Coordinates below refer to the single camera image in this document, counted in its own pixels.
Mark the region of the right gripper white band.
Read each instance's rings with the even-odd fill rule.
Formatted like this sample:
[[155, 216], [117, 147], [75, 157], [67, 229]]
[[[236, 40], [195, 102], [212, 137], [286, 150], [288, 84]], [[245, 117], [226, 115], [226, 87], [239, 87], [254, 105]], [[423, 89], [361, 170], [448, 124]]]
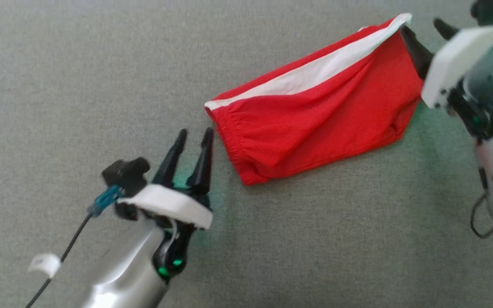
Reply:
[[401, 38], [423, 82], [430, 109], [453, 111], [476, 139], [493, 138], [493, 26], [459, 30], [442, 19], [434, 28], [448, 41], [434, 55], [408, 26]]

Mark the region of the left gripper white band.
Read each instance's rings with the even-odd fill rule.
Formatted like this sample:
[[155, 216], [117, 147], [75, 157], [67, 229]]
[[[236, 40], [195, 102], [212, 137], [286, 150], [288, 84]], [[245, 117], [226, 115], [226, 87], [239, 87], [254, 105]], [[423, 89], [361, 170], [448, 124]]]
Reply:
[[[152, 179], [131, 198], [120, 198], [118, 203], [166, 219], [170, 231], [163, 232], [162, 243], [152, 256], [156, 272], [165, 281], [182, 273], [187, 265], [187, 250], [190, 238], [197, 230], [208, 230], [213, 222], [213, 211], [191, 195], [173, 190], [174, 176], [180, 155], [184, 150], [188, 132], [180, 130], [174, 144], [168, 150]], [[187, 185], [193, 193], [208, 193], [211, 190], [213, 169], [214, 130], [207, 128], [200, 144], [201, 152]]]

